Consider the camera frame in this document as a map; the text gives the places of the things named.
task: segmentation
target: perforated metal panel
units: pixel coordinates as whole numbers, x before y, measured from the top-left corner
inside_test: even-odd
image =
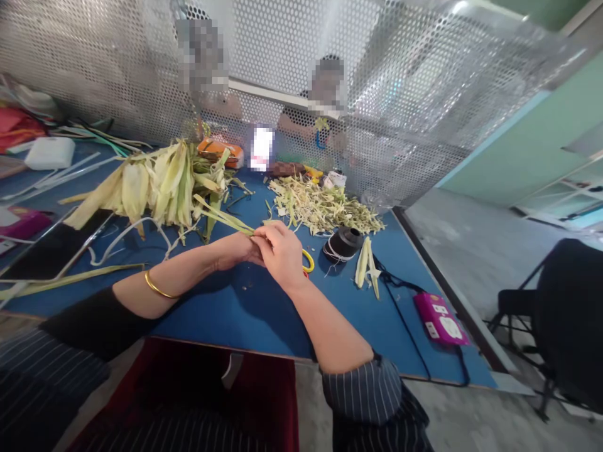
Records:
[[[301,95],[312,65],[340,58],[348,115],[315,116],[247,94],[178,85],[175,20],[214,20],[230,75]],[[219,137],[277,124],[277,151],[349,176],[380,205],[410,206],[567,64],[575,50],[532,24],[466,1],[5,0],[0,67],[75,115],[113,116],[167,143],[193,134],[195,109]]]

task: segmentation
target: blue table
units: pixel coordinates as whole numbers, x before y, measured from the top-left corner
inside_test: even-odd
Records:
[[[98,161],[110,155],[105,146],[91,143],[79,144],[74,162],[98,150],[104,152]],[[107,164],[88,175],[27,200],[22,205],[63,215],[72,205],[61,206],[56,203],[57,200],[93,190],[116,166],[117,162]],[[43,173],[30,171],[2,180],[0,196],[19,191],[42,175]],[[241,219],[246,224],[257,227],[268,217],[264,200],[267,199],[272,204],[274,193],[263,185],[263,174],[243,170],[239,176],[256,194],[240,201],[232,209],[241,214]],[[387,213],[384,222],[387,228],[372,239],[375,255],[393,274],[429,292],[441,295],[438,286],[394,215]],[[121,231],[126,226],[127,220],[120,218],[115,224],[118,227],[110,226],[105,236],[94,242],[93,248],[97,256],[103,254],[117,235],[117,230]],[[115,250],[120,248],[125,250],[111,257],[106,265],[138,262],[155,265],[161,262],[166,249],[165,241],[159,234],[150,231],[155,227],[153,225],[151,228],[149,225],[151,224],[145,223],[146,241],[143,242],[136,232],[128,234],[122,244],[115,248]],[[174,228],[167,228],[166,233],[172,241],[177,237]],[[218,223],[213,231],[212,240],[231,233],[230,228]],[[316,268],[310,275],[312,282],[376,351],[390,358],[398,366],[402,375],[426,379],[428,374],[425,366],[427,366],[433,380],[453,384],[463,381],[458,356],[453,350],[442,348],[432,342],[424,332],[412,300],[414,295],[412,291],[406,288],[393,290],[408,325],[407,329],[383,285],[381,301],[375,298],[372,289],[365,288],[361,291],[356,288],[353,283],[356,258],[346,265],[337,266],[337,271],[331,269],[327,275],[330,263],[321,252],[325,239],[312,237],[305,227],[300,228],[297,235],[316,262]],[[172,256],[199,245],[201,241],[198,235],[191,232],[187,235],[186,247],[178,246],[172,252]],[[0,266],[5,266],[15,255],[16,252],[13,251],[10,255],[4,256],[0,259]],[[86,253],[69,274],[91,270],[89,262],[90,256]],[[135,271],[115,272],[52,291],[16,298],[7,305],[6,311],[16,315],[47,318]],[[291,301],[266,269],[253,264],[241,264],[231,271],[217,273],[204,280],[183,303],[166,316],[153,334],[172,340],[284,357],[313,357],[312,344]],[[463,347],[462,350],[471,384],[495,387],[496,384],[486,362],[479,356],[477,349],[469,346]]]

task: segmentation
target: black thread spool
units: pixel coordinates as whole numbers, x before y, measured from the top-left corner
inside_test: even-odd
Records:
[[[362,248],[362,234],[355,228],[341,227],[329,237],[322,252],[334,264],[349,261]]]

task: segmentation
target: bracelet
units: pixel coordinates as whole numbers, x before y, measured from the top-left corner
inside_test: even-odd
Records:
[[[152,282],[151,282],[151,278],[149,278],[149,273],[151,272],[151,270],[147,270],[146,272],[144,272],[144,280],[146,281],[146,283],[149,285],[149,287],[154,290],[155,292],[157,292],[159,295],[163,295],[165,298],[171,298],[171,299],[176,299],[179,298],[180,296],[172,296],[172,295],[167,295],[165,292],[160,291]]]

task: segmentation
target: yellow scissors handle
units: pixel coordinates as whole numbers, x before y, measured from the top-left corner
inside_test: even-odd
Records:
[[[314,270],[314,260],[312,259],[312,256],[303,248],[301,249],[301,253],[308,259],[308,262],[310,263],[310,267],[302,266],[301,268],[303,268],[306,273],[312,272],[312,270]]]

